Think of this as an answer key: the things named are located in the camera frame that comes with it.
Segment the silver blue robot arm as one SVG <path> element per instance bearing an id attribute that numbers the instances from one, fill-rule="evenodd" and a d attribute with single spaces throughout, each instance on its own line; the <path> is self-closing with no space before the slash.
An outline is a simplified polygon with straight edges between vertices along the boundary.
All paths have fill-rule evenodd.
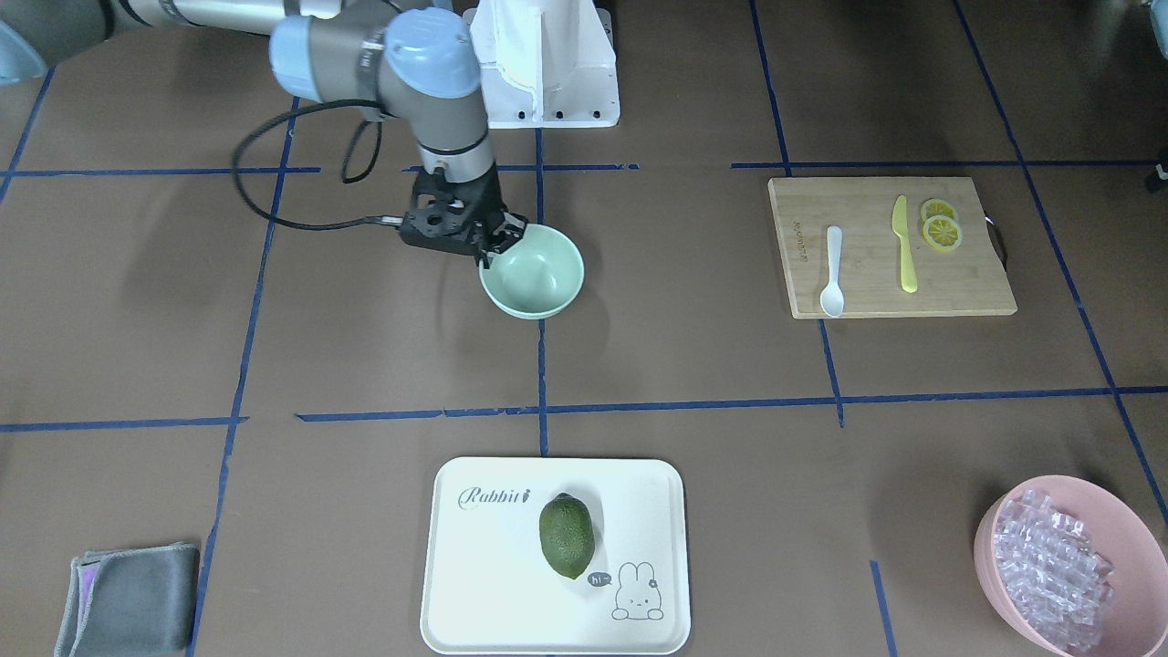
<path id="1" fill-rule="evenodd" d="M 267 61 L 312 111 L 353 108 L 403 120 L 422 168 L 395 224 L 408 245 L 487 269 L 517 245 L 524 217 L 502 200 L 484 75 L 464 19 L 433 1 L 116 1 L 118 26 L 216 26 L 267 35 Z"/>

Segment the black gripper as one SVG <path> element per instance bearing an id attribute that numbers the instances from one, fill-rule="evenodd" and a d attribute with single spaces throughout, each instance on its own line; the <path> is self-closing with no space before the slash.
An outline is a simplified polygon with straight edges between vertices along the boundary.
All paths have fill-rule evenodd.
<path id="1" fill-rule="evenodd" d="M 489 269 L 494 257 L 517 245 L 528 221 L 517 214 L 505 214 L 499 171 L 488 168 L 470 182 L 449 182 L 438 168 L 433 173 L 420 171 L 413 179 L 412 208 L 445 208 L 463 214 L 473 224 L 477 262 Z"/>

